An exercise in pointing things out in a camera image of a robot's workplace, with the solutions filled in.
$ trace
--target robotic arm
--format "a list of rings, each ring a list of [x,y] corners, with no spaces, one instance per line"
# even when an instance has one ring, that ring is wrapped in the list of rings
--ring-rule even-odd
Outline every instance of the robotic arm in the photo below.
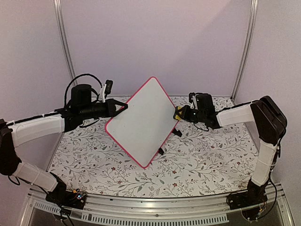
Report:
[[[207,128],[218,129],[232,124],[255,122],[260,150],[254,174],[249,180],[247,191],[230,194],[227,203],[231,209],[243,208],[267,201],[265,187],[270,174],[280,157],[280,141],[285,135],[287,120],[275,102],[269,97],[262,97],[249,103],[224,108],[215,112],[212,97],[205,93],[190,93],[191,106],[176,107],[174,118],[188,122],[202,122]]]
[[[78,126],[87,127],[97,121],[81,126],[85,120],[114,117],[126,110],[127,104],[114,99],[105,99],[111,93],[112,84],[112,81],[107,80],[100,94],[97,94],[90,85],[77,85],[71,89],[70,101],[66,103],[65,99],[64,108],[49,114],[7,123],[0,119],[0,173],[39,186],[48,193],[47,201],[82,209],[85,202],[84,193],[78,189],[74,191],[75,194],[67,191],[66,184],[58,176],[22,161],[17,156],[15,147],[49,134],[68,132]],[[91,92],[97,96],[95,101],[91,100]]]

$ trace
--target floral pattern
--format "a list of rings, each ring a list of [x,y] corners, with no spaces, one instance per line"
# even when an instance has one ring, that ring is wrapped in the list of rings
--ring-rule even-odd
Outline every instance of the floral pattern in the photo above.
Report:
[[[172,101],[188,104],[186,97]],[[215,97],[214,105],[218,111],[233,103]],[[64,134],[49,171],[69,189],[151,198],[220,194],[245,189],[256,165],[258,151],[244,124],[202,131],[180,121],[182,137],[171,134],[162,146],[165,154],[142,169],[105,132],[107,121]]]

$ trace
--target white wall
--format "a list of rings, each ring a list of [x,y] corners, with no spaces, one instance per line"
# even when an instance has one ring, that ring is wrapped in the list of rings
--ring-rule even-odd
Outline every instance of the white wall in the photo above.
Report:
[[[63,106],[70,81],[53,1],[1,1],[0,118],[18,120]],[[16,149],[21,159],[45,168],[58,135]],[[0,175],[0,224],[16,226],[29,187]]]
[[[237,103],[270,95],[288,120],[274,178],[281,181],[301,225],[301,1],[259,1],[250,54]],[[257,137],[255,128],[252,133]]]
[[[250,0],[62,1],[75,73],[114,80],[115,95],[156,76],[170,95],[230,96],[250,8]]]

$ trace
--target red edge trim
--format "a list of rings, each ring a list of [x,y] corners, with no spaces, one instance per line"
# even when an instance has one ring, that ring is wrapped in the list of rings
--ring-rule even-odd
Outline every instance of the red edge trim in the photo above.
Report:
[[[175,108],[175,105],[173,104],[172,100],[170,99],[170,97],[168,96],[168,94],[166,93],[165,89],[162,87],[161,83],[159,82],[159,80],[156,77],[150,77],[126,102],[126,104],[151,80],[151,79],[155,79],[157,80],[157,82],[159,83],[160,87],[163,89],[163,91],[165,92],[166,96],[168,97],[168,99],[170,100],[170,102],[172,103],[172,105]],[[116,142],[116,144],[118,144],[140,167],[142,167],[143,169],[147,168],[151,161],[153,161],[153,159],[156,157],[156,155],[158,154],[158,152],[156,152],[153,156],[153,158],[151,159],[151,161],[147,164],[147,166],[142,166],[139,162],[136,161],[136,159],[134,159],[127,151],[126,149],[117,141],[115,140],[115,138],[108,132],[107,130],[107,126],[110,123],[110,121],[113,118],[110,118],[109,121],[105,124],[104,130],[106,131],[106,133]],[[170,136],[170,134],[173,132],[174,128],[176,127],[176,125],[178,124],[179,121],[177,121],[177,123],[175,124],[175,126],[173,127],[173,129],[171,130],[171,132],[168,134],[168,136],[166,137],[166,139],[163,141],[163,143],[161,144],[160,147],[162,147],[162,145],[165,143],[165,141],[168,139],[168,137]]]

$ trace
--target diamond-shaped white board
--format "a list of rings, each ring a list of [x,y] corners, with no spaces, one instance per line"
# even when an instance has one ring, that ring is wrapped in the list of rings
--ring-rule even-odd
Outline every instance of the diamond-shaped white board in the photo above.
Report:
[[[177,124],[175,106],[155,77],[128,100],[128,109],[110,119],[106,132],[146,168]]]

